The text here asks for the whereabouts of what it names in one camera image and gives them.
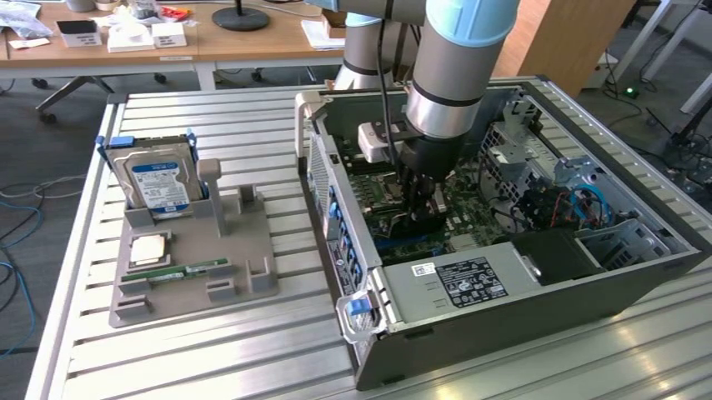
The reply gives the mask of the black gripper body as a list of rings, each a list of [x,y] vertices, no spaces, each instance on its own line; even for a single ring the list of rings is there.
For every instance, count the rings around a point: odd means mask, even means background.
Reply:
[[[459,163],[463,144],[464,136],[413,137],[404,141],[400,159],[413,173],[444,182]]]

